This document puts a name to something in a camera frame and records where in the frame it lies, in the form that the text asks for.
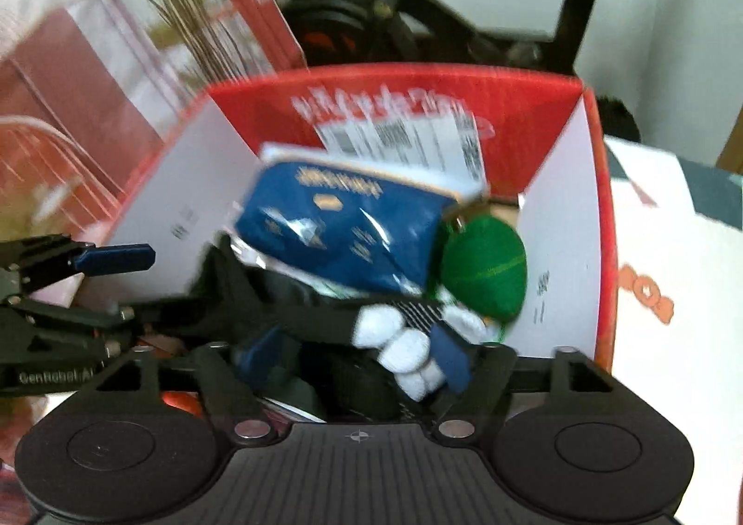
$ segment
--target plastic bag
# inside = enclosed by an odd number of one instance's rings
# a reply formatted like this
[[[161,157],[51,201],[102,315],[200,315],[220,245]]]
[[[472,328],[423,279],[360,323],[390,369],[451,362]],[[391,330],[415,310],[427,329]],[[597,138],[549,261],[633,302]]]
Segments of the plastic bag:
[[[420,168],[269,145],[235,225],[260,252],[371,292],[420,294],[441,211],[482,187]]]

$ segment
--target red box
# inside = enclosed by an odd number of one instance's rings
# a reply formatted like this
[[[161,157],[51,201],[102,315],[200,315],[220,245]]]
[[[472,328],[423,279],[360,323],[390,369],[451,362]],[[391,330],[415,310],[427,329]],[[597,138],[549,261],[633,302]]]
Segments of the red box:
[[[577,79],[478,66],[369,64],[289,71],[211,88],[132,190],[112,243],[149,242],[149,272],[99,278],[81,301],[180,292],[204,243],[235,217],[263,142],[322,147],[317,125],[474,115],[494,194],[520,196],[525,308],[505,342],[547,356],[572,345],[610,368],[617,250],[595,100]]]

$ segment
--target round black pad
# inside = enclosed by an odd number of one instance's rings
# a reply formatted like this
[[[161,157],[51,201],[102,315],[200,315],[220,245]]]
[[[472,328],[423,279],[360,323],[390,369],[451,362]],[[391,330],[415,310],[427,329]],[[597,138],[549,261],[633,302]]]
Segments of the round black pad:
[[[660,415],[574,416],[530,410],[507,421],[493,466],[525,504],[561,520],[631,523],[675,505],[691,447]]]
[[[21,440],[16,473],[37,509],[96,523],[155,516],[209,480],[217,447],[205,421],[157,414],[51,414]]]
[[[94,471],[121,471],[146,460],[155,449],[155,439],[140,425],[104,420],[77,431],[67,454],[81,467]]]
[[[640,440],[632,433],[601,422],[562,429],[555,448],[566,463],[596,473],[621,471],[633,465],[643,453]]]

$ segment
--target barcode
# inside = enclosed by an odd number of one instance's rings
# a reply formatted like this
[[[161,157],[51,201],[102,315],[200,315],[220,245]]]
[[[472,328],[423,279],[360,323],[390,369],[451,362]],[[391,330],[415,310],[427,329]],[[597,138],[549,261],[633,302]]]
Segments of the barcode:
[[[335,142],[338,144],[338,148],[340,148],[343,154],[348,154],[350,156],[359,155],[354,147],[354,142],[351,141],[347,131],[344,131],[343,129],[333,129],[332,133]]]
[[[456,112],[454,122],[458,131],[474,131],[475,119],[472,115],[465,112]]]
[[[482,178],[480,140],[477,136],[460,136],[460,140],[462,141],[464,164],[467,165],[469,175],[473,180],[480,180]]]
[[[374,127],[385,148],[412,148],[413,144],[402,121],[377,123]]]

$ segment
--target screw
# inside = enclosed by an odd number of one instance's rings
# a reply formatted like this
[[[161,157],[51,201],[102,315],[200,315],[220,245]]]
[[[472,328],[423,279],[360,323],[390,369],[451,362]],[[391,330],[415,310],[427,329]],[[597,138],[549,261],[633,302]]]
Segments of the screw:
[[[122,307],[119,315],[122,320],[133,320],[135,317],[134,307]]]
[[[118,357],[121,353],[121,343],[118,341],[106,341],[103,347],[105,348],[106,357]]]
[[[438,425],[438,432],[450,439],[465,439],[475,432],[475,426],[467,420],[447,420]]]
[[[260,439],[271,432],[271,426],[262,420],[243,420],[235,425],[235,435],[243,439]]]

